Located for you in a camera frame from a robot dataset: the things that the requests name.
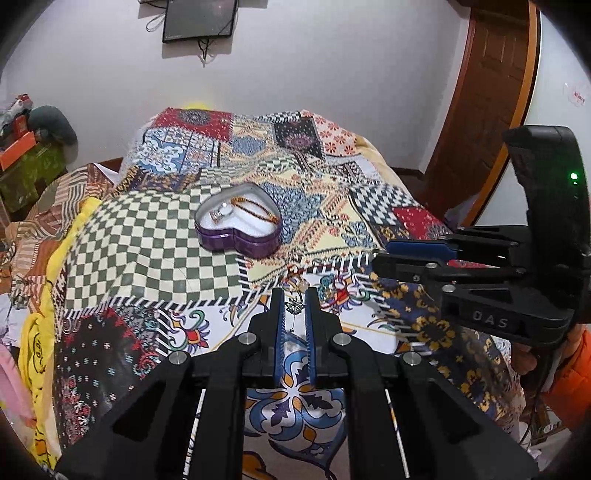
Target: pink cloth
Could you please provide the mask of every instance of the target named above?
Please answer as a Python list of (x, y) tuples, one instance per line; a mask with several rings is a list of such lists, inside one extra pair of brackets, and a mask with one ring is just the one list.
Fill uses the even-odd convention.
[(8, 349), (1, 343), (0, 403), (10, 421), (14, 422), (16, 417), (19, 417), (25, 426), (35, 425), (31, 392), (22, 383), (16, 363)]

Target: wooden door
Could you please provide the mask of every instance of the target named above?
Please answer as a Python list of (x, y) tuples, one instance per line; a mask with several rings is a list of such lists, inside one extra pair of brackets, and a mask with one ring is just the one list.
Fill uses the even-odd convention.
[(439, 218), (480, 192), (511, 125), (528, 57), (528, 17), (518, 17), (472, 9), (452, 106), (418, 198)]

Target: bed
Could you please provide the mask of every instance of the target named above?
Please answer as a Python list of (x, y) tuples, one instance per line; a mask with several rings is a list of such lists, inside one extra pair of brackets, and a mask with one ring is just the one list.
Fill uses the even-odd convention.
[[(246, 181), (281, 211), (279, 250), (255, 260), (203, 249), (192, 212)], [(34, 311), (19, 367), (33, 392), (31, 451), (40, 463), (53, 467), (171, 352), (200, 355), (245, 331), (274, 287), (286, 299), (284, 375), (281, 388), (248, 391), (244, 478), (349, 478), (343, 394), (309, 384), (308, 287), (319, 289), (322, 307), (339, 315), (345, 331), (381, 352), (427, 357), (518, 434), (523, 404), (507, 342), (451, 325), (422, 286), (372, 272), (374, 249), (448, 230), (365, 138), (309, 111), (168, 108), (138, 132), (114, 184), (87, 166), (51, 190), (35, 212), (60, 212), (48, 222), (51, 248), (37, 250), (45, 271), (28, 281), (21, 273), (12, 292)], [(13, 237), (22, 256), (30, 236)]]

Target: green box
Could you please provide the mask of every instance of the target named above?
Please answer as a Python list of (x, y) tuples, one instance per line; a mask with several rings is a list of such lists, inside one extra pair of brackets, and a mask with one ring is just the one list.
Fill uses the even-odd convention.
[(13, 213), (36, 202), (45, 187), (65, 169), (60, 145), (35, 145), (0, 176), (0, 194), (7, 210)]

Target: door frame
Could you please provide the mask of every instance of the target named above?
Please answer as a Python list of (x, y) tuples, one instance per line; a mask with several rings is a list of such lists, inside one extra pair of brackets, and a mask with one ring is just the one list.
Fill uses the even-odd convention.
[[(525, 117), (527, 116), (530, 107), (531, 96), (534, 92), (535, 77), (538, 70), (538, 59), (540, 57), (540, 12), (531, 1), (529, 2), (529, 8), (530, 20), (525, 72), (523, 82), (521, 83), (521, 90), (519, 91), (519, 97), (517, 99), (517, 105), (511, 119), (510, 128), (523, 125), (523, 122), (525, 121)], [(478, 194), (478, 198), (470, 208), (466, 217), (462, 220), (463, 226), (471, 226), (476, 223), (484, 211), (488, 200), (495, 191), (496, 186), (501, 180), (508, 162), (509, 151), (503, 143), (499, 154), (496, 156), (495, 163), (491, 168), (491, 172)]]
[[(518, 127), (525, 121), (525, 116), (530, 105), (531, 95), (534, 91), (535, 75), (538, 70), (538, 58), (540, 56), (540, 13), (537, 7), (531, 1), (528, 2), (528, 6), (528, 44), (527, 57), (525, 60), (525, 71), (523, 81), (521, 83), (521, 90), (519, 91), (519, 96), (517, 99), (517, 105), (509, 125), (510, 128)], [(445, 139), (449, 135), (450, 129), (452, 127), (453, 117), (456, 113), (457, 105), (462, 95), (462, 88), (464, 86), (464, 80), (468, 70), (468, 62), (472, 53), (475, 31), (476, 15), (475, 7), (472, 7), (472, 11), (470, 12), (470, 23), (468, 26), (466, 47), (464, 49), (464, 56), (462, 58), (460, 72), (457, 76), (456, 88), (453, 92), (452, 101), (447, 111), (445, 122), (441, 129), (439, 139), (437, 140), (437, 145), (435, 146), (435, 150), (433, 151), (433, 155), (431, 156), (431, 160), (429, 161), (429, 165), (427, 166), (424, 177), (427, 177), (430, 171), (433, 171), (435, 168), (439, 160), (439, 155), (441, 154), (441, 149), (445, 144)], [(492, 193), (495, 191), (495, 188), (505, 171), (508, 160), (509, 152), (505, 144), (503, 144), (496, 156), (495, 162), (491, 168), (491, 172), (489, 173), (484, 185), (478, 193), (478, 197), (470, 208), (470, 211), (468, 211), (466, 217), (462, 220), (462, 225), (474, 225), (474, 223), (478, 220), (478, 217), (484, 211), (484, 208), (492, 196)]]

